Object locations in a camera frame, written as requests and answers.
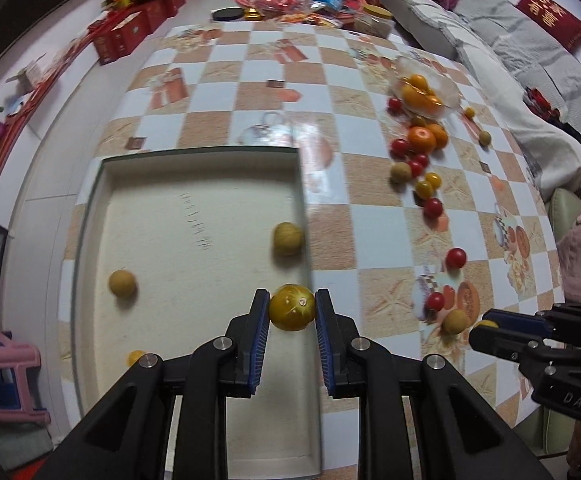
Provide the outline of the yellow cherry tomato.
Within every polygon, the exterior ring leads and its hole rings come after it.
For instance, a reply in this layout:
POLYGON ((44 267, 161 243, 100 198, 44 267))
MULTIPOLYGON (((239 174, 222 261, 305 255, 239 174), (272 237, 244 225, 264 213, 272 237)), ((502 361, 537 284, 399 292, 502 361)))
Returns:
POLYGON ((315 299, 310 289, 286 284, 274 292, 269 303, 269 318, 286 332, 304 330, 316 315, 315 299))

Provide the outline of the brown longan fruit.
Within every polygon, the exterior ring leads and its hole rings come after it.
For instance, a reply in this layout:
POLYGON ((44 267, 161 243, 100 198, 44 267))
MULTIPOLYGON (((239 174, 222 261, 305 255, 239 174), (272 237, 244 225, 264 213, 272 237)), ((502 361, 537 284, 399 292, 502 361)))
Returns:
POLYGON ((492 136, 488 131, 481 130, 478 136, 478 142, 483 148, 488 148, 492 142, 492 136))

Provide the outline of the red cherry tomato centre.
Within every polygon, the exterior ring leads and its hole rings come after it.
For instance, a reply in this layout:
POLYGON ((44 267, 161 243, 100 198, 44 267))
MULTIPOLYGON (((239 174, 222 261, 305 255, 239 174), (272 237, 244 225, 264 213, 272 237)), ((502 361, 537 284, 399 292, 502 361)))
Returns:
POLYGON ((445 256, 445 266, 450 271, 461 270, 467 262, 467 254, 463 248, 453 247, 445 256))

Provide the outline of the red cherry tomato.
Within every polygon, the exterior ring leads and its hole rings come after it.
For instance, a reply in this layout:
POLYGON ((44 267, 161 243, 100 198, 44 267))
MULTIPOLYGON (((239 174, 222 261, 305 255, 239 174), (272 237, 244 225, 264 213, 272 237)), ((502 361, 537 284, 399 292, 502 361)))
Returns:
POLYGON ((461 270, 467 262, 467 254, 463 248, 453 247, 445 256, 445 266, 450 271, 461 270))
POLYGON ((391 96, 391 98, 388 99, 387 107, 391 114, 399 114, 402 112, 403 104, 400 99, 391 96))

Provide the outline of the pink plastic stool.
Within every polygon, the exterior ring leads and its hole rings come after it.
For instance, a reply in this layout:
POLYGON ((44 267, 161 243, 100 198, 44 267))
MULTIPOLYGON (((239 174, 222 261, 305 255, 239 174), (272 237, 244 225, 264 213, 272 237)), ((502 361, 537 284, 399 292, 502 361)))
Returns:
POLYGON ((51 415, 38 408, 28 381, 29 370, 40 370, 40 351, 0 332, 0 422, 48 426, 51 415))

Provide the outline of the shallow beige tray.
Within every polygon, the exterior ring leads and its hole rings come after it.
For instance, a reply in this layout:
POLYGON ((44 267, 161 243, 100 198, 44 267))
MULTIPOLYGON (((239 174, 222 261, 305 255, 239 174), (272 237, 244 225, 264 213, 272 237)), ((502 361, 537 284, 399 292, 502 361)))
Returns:
MULTIPOLYGON (((134 351, 184 356, 224 334, 258 289, 309 286, 310 254, 274 254, 282 222, 304 226, 294 148, 185 148, 100 161, 86 199, 71 298, 74 380, 89 411, 134 351)), ((315 330, 271 328, 261 382, 228 401, 233 479, 322 470, 315 330)))

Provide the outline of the large orange near bowl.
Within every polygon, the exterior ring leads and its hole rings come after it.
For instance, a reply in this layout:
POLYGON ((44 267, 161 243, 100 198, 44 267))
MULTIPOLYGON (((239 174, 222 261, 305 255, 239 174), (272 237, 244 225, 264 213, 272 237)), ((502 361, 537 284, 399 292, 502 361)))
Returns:
POLYGON ((428 155, 437 149, 437 139, 432 131, 426 127, 415 126, 407 133, 409 148, 415 154, 428 155))

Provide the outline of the yellow kumquat on table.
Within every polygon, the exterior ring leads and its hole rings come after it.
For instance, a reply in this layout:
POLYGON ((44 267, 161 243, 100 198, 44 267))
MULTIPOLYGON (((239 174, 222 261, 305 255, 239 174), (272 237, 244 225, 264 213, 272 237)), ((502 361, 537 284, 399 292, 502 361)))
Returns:
POLYGON ((476 112, 473 107, 466 107, 464 110, 464 115, 468 119, 473 119, 476 116, 476 112))

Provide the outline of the grey sofa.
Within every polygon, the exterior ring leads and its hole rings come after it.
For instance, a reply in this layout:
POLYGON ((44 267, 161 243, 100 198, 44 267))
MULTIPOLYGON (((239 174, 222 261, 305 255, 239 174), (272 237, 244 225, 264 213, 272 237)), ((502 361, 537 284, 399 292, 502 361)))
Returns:
POLYGON ((381 0, 424 50, 463 64, 527 158, 543 200, 581 196, 581 63, 508 0, 381 0))

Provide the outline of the glass fruit bowl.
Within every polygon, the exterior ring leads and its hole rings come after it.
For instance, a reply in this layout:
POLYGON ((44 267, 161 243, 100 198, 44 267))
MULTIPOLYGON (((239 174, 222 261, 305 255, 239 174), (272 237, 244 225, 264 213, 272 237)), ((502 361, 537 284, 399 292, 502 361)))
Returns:
POLYGON ((461 93, 452 79, 406 55, 393 61, 390 90, 405 110, 424 118, 440 120, 461 108, 461 93))

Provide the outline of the red embroidered cushion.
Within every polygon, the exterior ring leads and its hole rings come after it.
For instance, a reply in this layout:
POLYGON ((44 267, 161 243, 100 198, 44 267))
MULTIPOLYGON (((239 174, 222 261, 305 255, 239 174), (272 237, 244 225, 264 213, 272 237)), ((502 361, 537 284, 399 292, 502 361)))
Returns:
POLYGON ((568 52, 581 47, 581 20, 554 0, 519 0, 516 8, 556 39, 568 52))

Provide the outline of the red gift box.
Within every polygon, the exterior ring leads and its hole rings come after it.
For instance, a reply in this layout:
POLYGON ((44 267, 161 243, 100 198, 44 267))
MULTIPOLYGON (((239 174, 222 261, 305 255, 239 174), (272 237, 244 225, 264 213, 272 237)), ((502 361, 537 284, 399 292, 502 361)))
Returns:
POLYGON ((130 55, 149 32, 146 13, 142 9, 112 13, 89 26, 100 65, 130 55))

